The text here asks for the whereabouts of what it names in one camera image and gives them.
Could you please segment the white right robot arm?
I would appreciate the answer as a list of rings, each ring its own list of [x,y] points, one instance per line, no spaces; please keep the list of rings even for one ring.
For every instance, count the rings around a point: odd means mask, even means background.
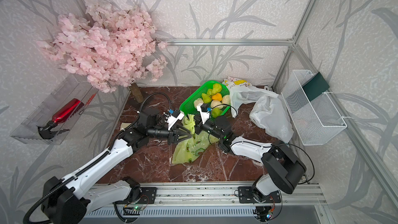
[[[283,141],[261,143],[237,136],[225,116],[203,121],[195,115],[194,120],[196,134],[207,132],[214,136],[223,152],[250,158],[263,165],[266,174],[256,179],[250,189],[251,198],[256,202],[265,202],[277,191],[291,195],[306,172],[305,164]]]

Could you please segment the green avocado print plastic bag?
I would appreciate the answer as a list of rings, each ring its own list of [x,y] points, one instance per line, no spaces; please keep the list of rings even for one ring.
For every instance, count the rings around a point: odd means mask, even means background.
[[[177,144],[173,157],[172,164],[192,163],[205,150],[214,143],[219,142],[219,139],[206,131],[201,131],[200,134],[195,133],[196,121],[195,115],[187,115],[182,119],[182,126],[190,131],[192,137]]]

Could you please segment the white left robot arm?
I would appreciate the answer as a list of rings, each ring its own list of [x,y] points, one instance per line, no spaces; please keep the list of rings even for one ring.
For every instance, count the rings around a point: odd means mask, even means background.
[[[49,179],[42,198],[26,212],[23,223],[32,223],[30,217],[40,207],[47,224],[77,224],[93,210],[132,199],[138,184],[129,178],[104,187],[97,196],[89,190],[117,164],[147,145],[150,138],[165,138],[169,144],[190,138],[190,131],[177,124],[183,117],[179,110],[169,110],[162,116],[157,109],[140,110],[137,120],[121,130],[102,153],[61,179]]]

